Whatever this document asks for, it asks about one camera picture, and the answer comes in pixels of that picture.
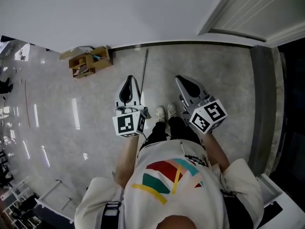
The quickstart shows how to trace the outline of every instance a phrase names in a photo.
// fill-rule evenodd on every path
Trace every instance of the white sneaker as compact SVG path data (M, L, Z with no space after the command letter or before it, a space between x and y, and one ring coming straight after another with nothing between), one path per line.
M156 123L157 122L165 123L165 109L163 106L159 106L156 110Z
M167 115L168 115L168 119L177 116L177 110L174 104L169 104L167 106Z

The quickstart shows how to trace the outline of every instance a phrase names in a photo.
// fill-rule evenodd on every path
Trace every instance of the colorful graphic print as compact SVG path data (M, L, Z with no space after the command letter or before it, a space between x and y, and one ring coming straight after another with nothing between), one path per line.
M142 184L134 183L132 184L132 188L140 189L152 194L164 205L167 203L167 199L162 194L176 194L178 182L186 172L190 172L193 177L199 173L195 167L196 164L192 161L190 162L194 164L194 166L189 164L184 159L175 158L165 161L158 161L146 167L146 169L159 171L162 175L172 181L173 187L171 190L160 179L155 178L147 173L143 174ZM203 182L200 181L194 188L196 187L203 187Z

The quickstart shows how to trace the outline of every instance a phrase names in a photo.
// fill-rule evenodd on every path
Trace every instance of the tiled floor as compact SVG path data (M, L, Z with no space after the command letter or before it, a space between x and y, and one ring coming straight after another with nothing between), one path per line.
M28 62L15 60L14 54L22 45L14 41L0 56L3 67L7 67L1 80L10 77L14 83L13 91L6 94L6 102L0 101L0 107L6 107L3 133L15 137L8 137L10 143L5 145L11 155L10 169L16 182L30 176L29 184L39 195L55 179L62 180L63 186L46 202L60 208L65 198L71 197L78 205L92 178L112 176L124 143L123 138L115 135L112 124L113 95L130 74L140 84L146 48L117 51L112 67L73 79L67 61L59 61L58 53L38 46L30 46ZM3 54L11 46L11 53L5 57ZM247 160L255 112L249 50L217 45L151 47L143 86L144 103L152 116L146 122L146 136L154 126L157 106L173 102L179 109L182 107L174 81L177 74L201 81L220 99L229 117L213 133L230 161L239 157ZM73 101L80 130L75 125ZM65 213L73 216L73 207Z

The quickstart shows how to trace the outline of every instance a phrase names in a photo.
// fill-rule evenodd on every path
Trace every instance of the black strap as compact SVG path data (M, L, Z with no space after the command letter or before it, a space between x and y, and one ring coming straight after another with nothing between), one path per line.
M252 218L238 197L231 192L225 192L223 190L221 192L224 197L230 228L253 229Z
M101 229L118 229L119 228L119 214L121 202L114 201L108 202L105 206L103 216L102 216L102 223Z

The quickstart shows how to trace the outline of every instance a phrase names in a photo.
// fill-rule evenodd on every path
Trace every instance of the metal rod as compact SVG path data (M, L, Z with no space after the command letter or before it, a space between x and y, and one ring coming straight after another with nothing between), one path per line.
M52 186L49 191L47 191L44 195L42 195L39 200L43 201L59 184L61 183L61 181L57 181L56 184L54 186Z
M145 68L146 68L147 55L148 55L148 48L146 48L145 58L144 58L144 65L143 65L143 72L142 72L142 79L141 79L141 87L140 87L140 97L142 96L143 81L144 81L144 75L145 75Z
M70 202L71 198L68 198L67 202L62 206L61 210L64 210Z

